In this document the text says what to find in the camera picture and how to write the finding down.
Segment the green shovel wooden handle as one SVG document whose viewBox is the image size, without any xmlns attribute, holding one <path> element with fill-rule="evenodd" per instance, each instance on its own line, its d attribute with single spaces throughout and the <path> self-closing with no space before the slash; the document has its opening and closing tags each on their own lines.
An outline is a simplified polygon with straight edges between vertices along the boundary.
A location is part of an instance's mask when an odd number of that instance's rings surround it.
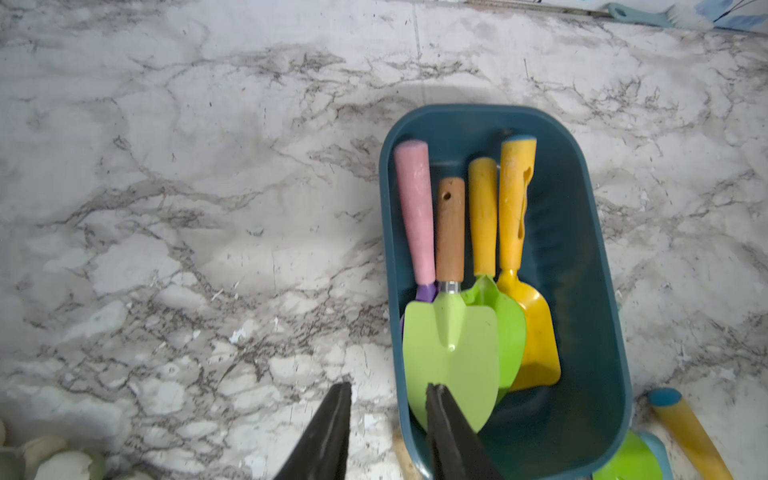
<svg viewBox="0 0 768 480">
<path fill-rule="evenodd" d="M 443 385 L 471 430 L 478 432 L 495 406 L 500 361 L 495 311 L 469 306 L 461 296 L 465 191 L 459 177 L 444 178 L 438 184 L 435 251 L 439 292 L 430 303 L 407 305 L 403 357 L 408 404 L 418 423 L 428 427 L 427 387 Z"/>
</svg>

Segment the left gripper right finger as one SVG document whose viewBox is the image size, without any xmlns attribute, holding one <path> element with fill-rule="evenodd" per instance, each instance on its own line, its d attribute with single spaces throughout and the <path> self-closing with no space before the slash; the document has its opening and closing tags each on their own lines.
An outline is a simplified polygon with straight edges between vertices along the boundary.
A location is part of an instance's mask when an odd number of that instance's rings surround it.
<svg viewBox="0 0 768 480">
<path fill-rule="evenodd" d="M 502 479 L 450 390 L 426 390 L 427 444 L 434 479 Z"/>
</svg>

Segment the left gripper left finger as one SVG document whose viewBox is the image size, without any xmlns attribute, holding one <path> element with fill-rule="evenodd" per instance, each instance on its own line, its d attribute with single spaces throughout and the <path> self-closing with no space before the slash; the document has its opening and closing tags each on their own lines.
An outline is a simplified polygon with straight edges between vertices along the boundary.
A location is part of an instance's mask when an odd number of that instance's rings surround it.
<svg viewBox="0 0 768 480">
<path fill-rule="evenodd" d="M 345 479 L 351 403 L 350 382 L 331 386 L 275 480 Z"/>
</svg>

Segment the green leaf shovel yellow handle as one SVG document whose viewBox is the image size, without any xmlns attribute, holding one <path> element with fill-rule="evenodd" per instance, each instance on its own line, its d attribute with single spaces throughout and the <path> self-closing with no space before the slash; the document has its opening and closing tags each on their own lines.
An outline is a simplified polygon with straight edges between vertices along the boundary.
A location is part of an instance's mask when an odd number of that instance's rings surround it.
<svg viewBox="0 0 768 480">
<path fill-rule="evenodd" d="M 527 337 L 524 312 L 495 282 L 498 237 L 498 165 L 489 157 L 470 162 L 469 224 L 475 283 L 461 293 L 469 306 L 492 308 L 498 321 L 499 389 L 497 402 L 509 392 L 522 365 Z"/>
</svg>

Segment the purple shovel pink handle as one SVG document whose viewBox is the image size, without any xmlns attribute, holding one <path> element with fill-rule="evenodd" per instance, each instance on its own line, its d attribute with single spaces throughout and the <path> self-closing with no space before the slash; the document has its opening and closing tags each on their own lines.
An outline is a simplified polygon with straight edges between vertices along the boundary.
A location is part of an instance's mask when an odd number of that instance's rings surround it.
<svg viewBox="0 0 768 480">
<path fill-rule="evenodd" d="M 422 140 L 406 140 L 395 147 L 394 160 L 416 283 L 415 300 L 432 303 L 438 286 L 428 144 Z"/>
</svg>

